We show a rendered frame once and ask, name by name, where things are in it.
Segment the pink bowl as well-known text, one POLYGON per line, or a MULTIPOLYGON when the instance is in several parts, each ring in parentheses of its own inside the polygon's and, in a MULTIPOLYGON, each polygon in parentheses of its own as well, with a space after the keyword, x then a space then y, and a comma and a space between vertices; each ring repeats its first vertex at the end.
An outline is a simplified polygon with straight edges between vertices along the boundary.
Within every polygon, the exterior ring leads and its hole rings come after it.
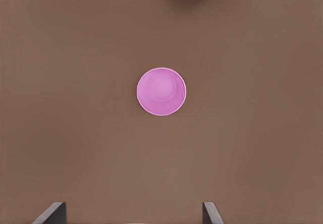
POLYGON ((136 87, 140 106, 149 114, 168 116, 185 103, 187 86, 184 78, 171 68, 158 67, 145 72, 136 87))

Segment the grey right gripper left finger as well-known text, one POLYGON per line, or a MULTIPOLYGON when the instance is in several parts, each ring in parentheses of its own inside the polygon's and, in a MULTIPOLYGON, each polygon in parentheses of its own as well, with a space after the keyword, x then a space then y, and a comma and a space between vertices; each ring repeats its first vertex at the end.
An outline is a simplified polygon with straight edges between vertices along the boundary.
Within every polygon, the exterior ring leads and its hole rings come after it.
POLYGON ((53 203, 31 224, 67 224, 66 203, 53 203))

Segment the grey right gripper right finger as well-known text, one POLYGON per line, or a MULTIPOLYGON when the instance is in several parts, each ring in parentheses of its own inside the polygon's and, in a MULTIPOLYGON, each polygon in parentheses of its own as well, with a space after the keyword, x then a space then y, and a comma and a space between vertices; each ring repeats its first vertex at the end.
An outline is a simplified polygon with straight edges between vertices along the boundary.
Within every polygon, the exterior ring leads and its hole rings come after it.
POLYGON ((213 202, 203 202, 202 224, 224 224, 224 221, 213 202))

